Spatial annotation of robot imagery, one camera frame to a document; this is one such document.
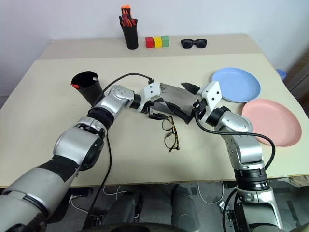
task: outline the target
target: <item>white cable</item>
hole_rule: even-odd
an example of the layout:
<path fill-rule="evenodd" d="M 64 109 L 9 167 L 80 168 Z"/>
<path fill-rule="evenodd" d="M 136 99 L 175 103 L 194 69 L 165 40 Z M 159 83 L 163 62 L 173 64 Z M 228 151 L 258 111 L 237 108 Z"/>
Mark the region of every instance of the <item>white cable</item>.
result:
<path fill-rule="evenodd" d="M 71 197 L 70 197 L 69 203 L 71 203 L 71 205 L 72 205 L 75 209 L 78 209 L 78 210 L 83 211 L 84 213 L 88 214 L 88 211 L 83 210 L 83 209 L 81 209 L 81 208 L 79 208 L 79 207 L 77 207 L 76 205 L 73 204 L 73 201 L 72 201 L 73 197 L 74 197 L 74 196 L 71 196 Z"/>
<path fill-rule="evenodd" d="M 120 189 L 120 186 L 121 185 L 119 185 L 119 187 L 117 188 L 117 191 L 116 191 L 116 200 L 117 200 L 117 194 L 118 194 L 118 190 Z"/>
<path fill-rule="evenodd" d="M 221 193 L 221 197 L 219 200 L 215 201 L 215 202 L 207 202 L 204 200 L 204 198 L 202 197 L 201 191 L 199 190 L 199 183 L 197 182 L 197 190 L 198 190 L 198 194 L 201 197 L 202 201 L 205 202 L 206 204 L 216 204 L 219 203 L 222 199 L 223 199 L 223 194 L 224 194 L 224 186 L 223 186 L 223 181 L 221 181 L 222 183 L 222 193 Z"/>
<path fill-rule="evenodd" d="M 125 193 L 125 192 L 126 192 L 126 191 L 118 192 L 119 189 L 120 189 L 120 187 L 121 187 L 121 185 L 118 186 L 117 191 L 116 191 L 115 193 L 107 193 L 107 192 L 105 192 L 105 186 L 104 186 L 104 188 L 103 188 L 103 193 L 104 193 L 104 195 L 106 195 L 106 196 L 113 196 L 113 195 L 116 195 L 116 200 L 117 200 L 117 194 Z"/>
<path fill-rule="evenodd" d="M 68 202 L 68 205 L 71 204 L 72 199 L 76 199 L 76 198 L 78 198 L 78 196 L 71 195 L 71 196 L 70 196 L 70 199 L 69 199 L 69 202 Z"/>

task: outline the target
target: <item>blue plate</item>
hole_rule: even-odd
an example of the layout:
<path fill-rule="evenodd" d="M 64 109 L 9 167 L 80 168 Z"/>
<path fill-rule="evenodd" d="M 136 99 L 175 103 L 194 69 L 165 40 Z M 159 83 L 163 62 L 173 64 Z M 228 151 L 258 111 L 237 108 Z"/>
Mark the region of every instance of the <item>blue plate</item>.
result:
<path fill-rule="evenodd" d="M 212 75 L 212 81 L 219 81 L 222 98 L 231 102 L 248 102 L 261 92 L 258 80 L 242 69 L 219 69 Z"/>

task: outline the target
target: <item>silver robot arm segment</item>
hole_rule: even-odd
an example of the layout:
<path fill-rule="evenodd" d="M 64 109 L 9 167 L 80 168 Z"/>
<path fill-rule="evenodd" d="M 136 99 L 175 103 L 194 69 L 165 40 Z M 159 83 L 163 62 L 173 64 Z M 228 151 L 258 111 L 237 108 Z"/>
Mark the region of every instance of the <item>silver robot arm segment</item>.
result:
<path fill-rule="evenodd" d="M 205 109 L 199 116 L 200 122 L 214 126 L 218 132 L 252 132 L 252 124 L 246 117 L 232 113 L 226 107 L 216 108 L 221 99 L 218 82 L 204 85 L 197 93 L 199 102 L 204 100 Z M 243 211 L 241 218 L 252 229 L 270 226 L 282 229 L 282 221 L 268 184 L 262 148 L 254 136 L 221 135 L 235 172 L 237 193 L 241 199 L 238 210 Z"/>
<path fill-rule="evenodd" d="M 0 196 L 0 232 L 44 231 L 45 220 L 56 210 L 75 176 L 95 165 L 107 130 L 121 110 L 130 106 L 140 106 L 139 95 L 113 86 L 86 117 L 58 138 L 51 160 L 6 188 Z"/>

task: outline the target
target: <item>yellow block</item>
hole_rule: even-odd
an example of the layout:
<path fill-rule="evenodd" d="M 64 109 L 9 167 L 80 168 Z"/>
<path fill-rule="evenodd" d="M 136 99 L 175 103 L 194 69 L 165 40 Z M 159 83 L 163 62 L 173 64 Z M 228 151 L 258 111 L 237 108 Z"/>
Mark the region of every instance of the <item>yellow block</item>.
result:
<path fill-rule="evenodd" d="M 157 36 L 157 37 L 153 37 L 153 39 L 154 39 L 154 47 L 155 48 L 160 48 L 160 47 L 162 47 L 162 39 L 161 39 L 161 37 L 160 36 Z"/>

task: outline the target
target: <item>toy block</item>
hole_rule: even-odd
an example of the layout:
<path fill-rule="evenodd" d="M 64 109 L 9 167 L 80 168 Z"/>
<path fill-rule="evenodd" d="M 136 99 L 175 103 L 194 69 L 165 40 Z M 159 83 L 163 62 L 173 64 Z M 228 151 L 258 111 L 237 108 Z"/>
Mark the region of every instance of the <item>toy block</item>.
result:
<path fill-rule="evenodd" d="M 167 35 L 161 36 L 162 47 L 169 47 L 169 37 Z"/>
<path fill-rule="evenodd" d="M 153 37 L 146 37 L 146 48 L 153 48 L 154 47 L 154 39 Z"/>
<path fill-rule="evenodd" d="M 160 36 L 157 36 L 157 37 L 153 37 L 154 38 L 154 47 L 155 48 L 160 48 L 162 47 L 162 40 L 161 40 L 161 37 Z"/>

